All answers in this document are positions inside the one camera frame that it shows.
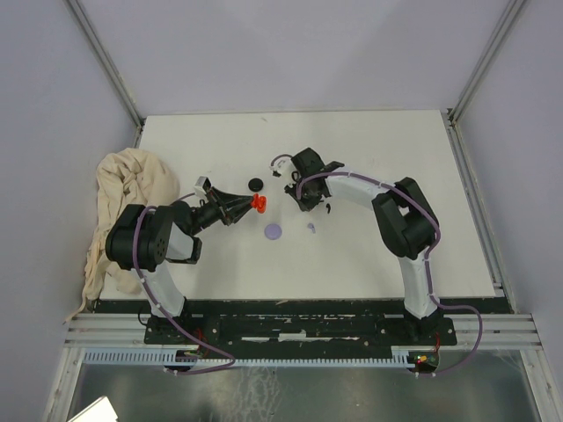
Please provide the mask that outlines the orange earbud charging case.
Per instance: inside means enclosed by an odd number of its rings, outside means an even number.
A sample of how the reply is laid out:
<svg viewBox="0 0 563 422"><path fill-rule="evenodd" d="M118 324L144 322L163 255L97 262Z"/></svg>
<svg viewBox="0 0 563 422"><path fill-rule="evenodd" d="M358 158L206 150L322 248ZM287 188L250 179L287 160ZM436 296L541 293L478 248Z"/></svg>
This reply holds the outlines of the orange earbud charging case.
<svg viewBox="0 0 563 422"><path fill-rule="evenodd" d="M267 197L255 193L252 196L251 207L254 208L259 214L264 214L267 209Z"/></svg>

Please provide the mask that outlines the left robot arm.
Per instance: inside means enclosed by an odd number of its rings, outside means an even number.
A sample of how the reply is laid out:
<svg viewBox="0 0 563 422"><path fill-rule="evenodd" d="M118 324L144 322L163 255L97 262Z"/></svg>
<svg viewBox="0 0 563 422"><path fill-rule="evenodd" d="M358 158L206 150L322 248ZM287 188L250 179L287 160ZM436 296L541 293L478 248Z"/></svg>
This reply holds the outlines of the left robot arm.
<svg viewBox="0 0 563 422"><path fill-rule="evenodd" d="M194 335L194 320L182 314L185 296L168 270L169 264L195 265L202 241L198 235L220 222L230 226L249 211L262 214L267 199L257 193L236 195L213 186L197 187L196 207L184 197L164 206L130 204L125 207L106 238L109 261L135 275L148 296L151 314L166 318L164 331L174 342L187 342Z"/></svg>

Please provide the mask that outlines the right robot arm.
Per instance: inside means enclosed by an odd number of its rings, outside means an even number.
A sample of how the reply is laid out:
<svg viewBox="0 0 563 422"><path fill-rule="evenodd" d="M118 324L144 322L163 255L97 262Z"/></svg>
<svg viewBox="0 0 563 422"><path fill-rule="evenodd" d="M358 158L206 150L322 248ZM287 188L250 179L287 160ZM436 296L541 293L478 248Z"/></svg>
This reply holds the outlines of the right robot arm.
<svg viewBox="0 0 563 422"><path fill-rule="evenodd" d="M393 184L352 171L343 163L324 163L307 148L270 162L274 176L286 182L284 192L303 212L323 200L351 201L374 212L384 245L398 258L404 284L404 333L415 344L435 335L441 317L434 295L429 254L441 239L439 223L417 182L409 177Z"/></svg>

